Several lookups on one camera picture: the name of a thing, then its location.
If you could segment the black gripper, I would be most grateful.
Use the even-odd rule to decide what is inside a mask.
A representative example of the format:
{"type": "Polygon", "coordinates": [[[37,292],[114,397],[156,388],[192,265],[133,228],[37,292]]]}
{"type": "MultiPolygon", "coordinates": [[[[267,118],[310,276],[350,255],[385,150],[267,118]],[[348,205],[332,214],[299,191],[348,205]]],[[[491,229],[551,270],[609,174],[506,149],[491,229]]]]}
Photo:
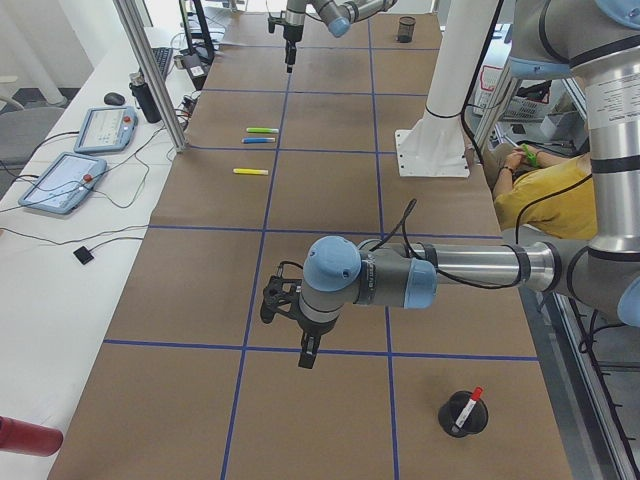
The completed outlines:
{"type": "Polygon", "coordinates": [[[296,44],[301,41],[303,34],[303,14],[281,12],[279,16],[269,15],[268,31],[274,33],[277,26],[283,28],[286,72],[291,74],[296,63],[296,44]]]}
{"type": "Polygon", "coordinates": [[[334,329],[334,324],[319,324],[303,326],[301,338],[301,351],[298,366],[304,369],[312,369],[317,357],[321,337],[334,329]]]}

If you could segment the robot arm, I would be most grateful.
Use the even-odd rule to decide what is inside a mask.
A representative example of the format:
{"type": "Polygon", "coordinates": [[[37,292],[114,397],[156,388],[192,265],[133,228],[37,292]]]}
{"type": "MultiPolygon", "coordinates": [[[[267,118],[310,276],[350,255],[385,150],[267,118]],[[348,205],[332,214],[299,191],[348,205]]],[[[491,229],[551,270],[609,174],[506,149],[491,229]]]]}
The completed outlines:
{"type": "Polygon", "coordinates": [[[639,5],[520,1],[510,63],[523,79],[574,76],[586,96],[589,151],[559,163],[513,152],[492,188],[512,245],[487,249],[317,240],[292,312],[311,367],[347,303],[429,306],[440,278],[488,289],[556,291],[639,322],[639,5]]]}
{"type": "Polygon", "coordinates": [[[274,33],[277,26],[283,29],[285,40],[286,72],[292,73],[296,63],[297,44],[302,40],[307,6],[316,12],[319,21],[336,38],[346,34],[350,26],[380,12],[390,10],[396,0],[344,1],[338,5],[333,0],[288,0],[286,8],[278,16],[269,15],[268,31],[274,33]]]}

